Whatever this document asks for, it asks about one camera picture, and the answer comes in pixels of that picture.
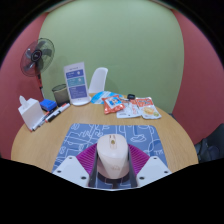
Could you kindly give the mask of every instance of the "pen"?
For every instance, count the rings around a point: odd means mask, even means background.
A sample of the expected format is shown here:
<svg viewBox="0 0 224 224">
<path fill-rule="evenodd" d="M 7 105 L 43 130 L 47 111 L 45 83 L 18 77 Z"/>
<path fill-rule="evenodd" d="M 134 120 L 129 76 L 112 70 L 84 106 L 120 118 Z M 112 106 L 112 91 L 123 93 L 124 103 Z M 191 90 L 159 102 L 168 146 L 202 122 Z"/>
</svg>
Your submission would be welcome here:
<svg viewBox="0 0 224 224">
<path fill-rule="evenodd" d="M 45 119 L 45 122 L 51 122 L 55 117 L 57 117 L 61 112 L 63 112 L 65 109 L 67 109 L 70 106 L 69 103 L 63 104 L 61 107 L 59 107 L 54 113 L 52 113 L 50 116 L 48 116 Z"/>
<path fill-rule="evenodd" d="M 45 119 L 46 119 L 50 114 L 52 114 L 53 112 L 54 112 L 54 110 L 48 111 L 48 112 L 44 115 L 44 117 L 42 117 L 42 118 L 37 122 L 37 124 L 33 126 L 32 131 L 35 131 L 38 127 L 40 127 L 40 126 L 44 123 Z"/>
</svg>

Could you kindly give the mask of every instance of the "blue box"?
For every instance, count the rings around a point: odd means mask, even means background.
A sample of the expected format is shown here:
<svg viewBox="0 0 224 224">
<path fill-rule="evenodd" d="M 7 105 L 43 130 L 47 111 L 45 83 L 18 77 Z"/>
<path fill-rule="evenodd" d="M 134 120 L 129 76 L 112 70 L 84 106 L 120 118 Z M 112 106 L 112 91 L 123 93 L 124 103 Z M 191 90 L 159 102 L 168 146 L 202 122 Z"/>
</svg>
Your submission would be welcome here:
<svg viewBox="0 0 224 224">
<path fill-rule="evenodd" d="M 40 102 L 40 106 L 45 111 L 51 111 L 57 107 L 57 103 L 53 100 L 44 99 Z"/>
</svg>

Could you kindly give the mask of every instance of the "green wall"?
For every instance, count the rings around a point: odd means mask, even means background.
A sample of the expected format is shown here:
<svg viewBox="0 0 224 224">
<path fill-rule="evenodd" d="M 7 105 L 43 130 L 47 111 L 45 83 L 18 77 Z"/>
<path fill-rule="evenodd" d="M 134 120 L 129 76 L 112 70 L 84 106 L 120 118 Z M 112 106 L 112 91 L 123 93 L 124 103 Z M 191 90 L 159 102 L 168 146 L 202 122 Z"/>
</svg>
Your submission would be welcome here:
<svg viewBox="0 0 224 224">
<path fill-rule="evenodd" d="M 47 16 L 40 37 L 55 46 L 42 73 L 45 98 L 65 83 L 63 67 L 84 61 L 88 85 L 98 67 L 107 67 L 105 90 L 152 97 L 170 113 L 179 92 L 184 46 L 173 13 L 147 0 L 79 0 Z"/>
</svg>

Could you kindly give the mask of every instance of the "electric fan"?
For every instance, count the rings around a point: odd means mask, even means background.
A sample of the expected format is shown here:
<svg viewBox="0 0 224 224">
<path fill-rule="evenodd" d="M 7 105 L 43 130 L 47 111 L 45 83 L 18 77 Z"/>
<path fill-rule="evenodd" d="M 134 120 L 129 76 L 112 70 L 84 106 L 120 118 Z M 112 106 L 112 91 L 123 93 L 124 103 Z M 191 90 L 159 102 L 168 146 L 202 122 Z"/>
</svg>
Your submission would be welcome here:
<svg viewBox="0 0 224 224">
<path fill-rule="evenodd" d="M 52 62 L 54 51 L 54 45 L 49 39 L 40 38 L 28 46 L 20 62 L 24 75 L 36 76 L 41 92 L 43 87 L 41 72 L 45 71 Z"/>
</svg>

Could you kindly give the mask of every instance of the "wooden table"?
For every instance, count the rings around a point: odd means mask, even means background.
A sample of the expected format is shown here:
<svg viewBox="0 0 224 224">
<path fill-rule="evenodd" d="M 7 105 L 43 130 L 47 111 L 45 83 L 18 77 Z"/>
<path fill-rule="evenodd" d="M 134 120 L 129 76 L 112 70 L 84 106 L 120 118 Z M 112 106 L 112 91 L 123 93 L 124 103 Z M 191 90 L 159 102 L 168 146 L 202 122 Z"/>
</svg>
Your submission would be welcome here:
<svg viewBox="0 0 224 224">
<path fill-rule="evenodd" d="M 157 107 L 162 118 L 145 120 L 142 117 L 118 119 L 116 114 L 104 115 L 104 105 L 89 103 L 71 105 L 52 122 L 30 132 L 24 124 L 12 146 L 11 160 L 52 171 L 63 140 L 73 123 L 103 125 L 153 125 L 159 134 L 168 168 L 176 172 L 198 163 L 194 145 L 188 134 L 169 114 Z"/>
</svg>

